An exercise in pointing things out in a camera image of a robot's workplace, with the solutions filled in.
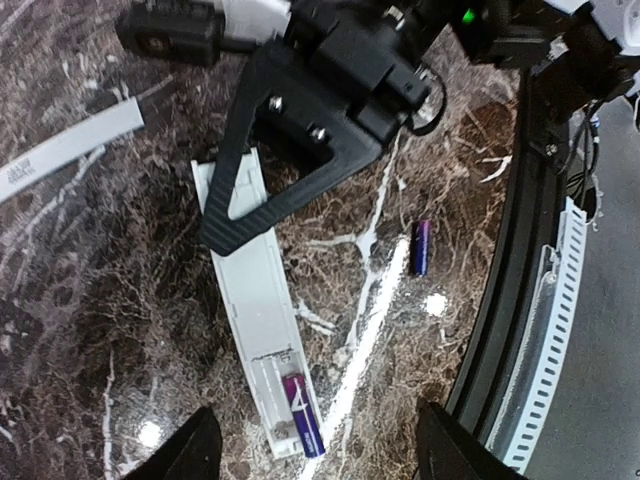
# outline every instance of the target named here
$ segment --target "black plastic part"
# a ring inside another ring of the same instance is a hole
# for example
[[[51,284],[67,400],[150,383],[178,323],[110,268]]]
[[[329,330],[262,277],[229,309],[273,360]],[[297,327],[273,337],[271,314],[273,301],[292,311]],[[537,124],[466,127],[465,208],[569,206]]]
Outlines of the black plastic part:
[[[592,11],[589,2],[576,11],[563,35],[569,50],[536,77],[549,115],[557,122],[567,121],[591,100],[611,101],[623,95],[640,67],[620,55],[620,46],[609,40]]]
[[[421,480],[526,480],[491,455],[438,404],[420,408],[416,436]]]
[[[282,98],[280,113],[269,109],[272,97]],[[202,242],[220,255],[229,255],[378,160],[383,145],[349,118],[349,107],[280,41],[258,49],[242,73],[229,110],[200,227]],[[254,122],[259,140],[276,147],[277,154],[298,161],[310,157],[312,171],[244,217],[231,220],[231,194]],[[313,125],[327,132],[325,144],[311,140]]]
[[[285,38],[256,51],[219,146],[200,228],[205,245],[229,255],[382,156],[429,86],[394,42],[376,38],[352,12],[306,0],[294,6]],[[232,220],[231,194],[251,132],[304,176]]]
[[[217,480],[222,434],[210,408],[200,408],[126,480]]]
[[[465,53],[473,63],[490,63],[498,68],[528,68],[542,61],[549,52],[551,36],[545,26],[516,23],[504,0],[484,0],[460,4],[451,25]],[[463,21],[467,9],[477,12],[473,22]],[[484,18],[480,12],[485,11]]]
[[[210,67],[220,58],[224,15],[207,3],[134,3],[118,18],[116,33],[137,55]]]
[[[515,152],[493,264],[476,324],[447,410],[485,443],[515,365],[542,247],[554,245],[566,177],[554,173],[545,145],[568,154],[568,124],[546,115],[529,72],[523,72]]]

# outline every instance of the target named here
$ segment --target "white grille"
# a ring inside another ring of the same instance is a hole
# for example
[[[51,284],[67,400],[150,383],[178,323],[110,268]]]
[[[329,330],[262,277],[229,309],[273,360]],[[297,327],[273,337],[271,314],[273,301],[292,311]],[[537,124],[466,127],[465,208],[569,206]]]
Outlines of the white grille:
[[[527,401],[503,458],[506,465],[520,473],[526,470],[531,459],[562,371],[578,300],[586,240],[586,214],[567,198],[565,211],[560,218],[556,247],[556,264],[559,261],[559,268],[548,273],[556,281],[550,321]],[[520,353],[525,350],[523,342],[517,362],[525,360],[520,358]]]

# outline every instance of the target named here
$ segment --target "battery with number 4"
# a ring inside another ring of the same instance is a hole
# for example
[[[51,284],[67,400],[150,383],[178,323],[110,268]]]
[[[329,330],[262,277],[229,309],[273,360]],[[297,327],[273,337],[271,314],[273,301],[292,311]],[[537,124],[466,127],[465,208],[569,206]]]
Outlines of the battery with number 4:
[[[300,374],[289,375],[282,379],[282,384],[291,406],[291,413],[300,440],[302,440],[305,455],[307,458],[324,455],[324,444],[318,429],[318,422],[316,422],[309,402],[304,376]]]

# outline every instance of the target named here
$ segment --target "metal screw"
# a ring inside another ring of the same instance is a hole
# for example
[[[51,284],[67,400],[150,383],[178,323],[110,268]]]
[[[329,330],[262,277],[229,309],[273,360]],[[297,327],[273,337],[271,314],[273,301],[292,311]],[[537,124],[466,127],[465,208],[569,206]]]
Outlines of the metal screw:
[[[558,153],[558,147],[551,143],[545,147],[544,152],[547,154],[547,157],[553,157]]]
[[[396,19],[397,22],[402,21],[402,19],[404,19],[404,13],[402,13],[402,10],[400,10],[398,7],[392,5],[391,7],[387,8],[387,11],[384,12],[384,16],[385,17],[393,17]]]
[[[314,142],[324,143],[327,141],[327,131],[324,128],[315,127],[311,130],[310,135]]]
[[[271,97],[269,99],[269,110],[272,112],[280,113],[282,112],[282,107],[284,107],[282,97]]]
[[[160,53],[165,50],[164,42],[159,38],[149,38],[149,40],[147,40],[147,45],[149,45],[149,50],[152,52]]]

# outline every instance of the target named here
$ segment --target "green led light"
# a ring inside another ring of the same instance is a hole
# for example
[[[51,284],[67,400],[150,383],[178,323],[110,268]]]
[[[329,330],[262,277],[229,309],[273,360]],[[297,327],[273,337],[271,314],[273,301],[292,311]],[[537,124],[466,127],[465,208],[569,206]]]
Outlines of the green led light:
[[[464,14],[464,17],[462,17],[462,23],[464,23],[465,25],[469,25],[475,19],[476,19],[476,12],[474,12],[472,9],[469,9],[467,10],[467,13]]]

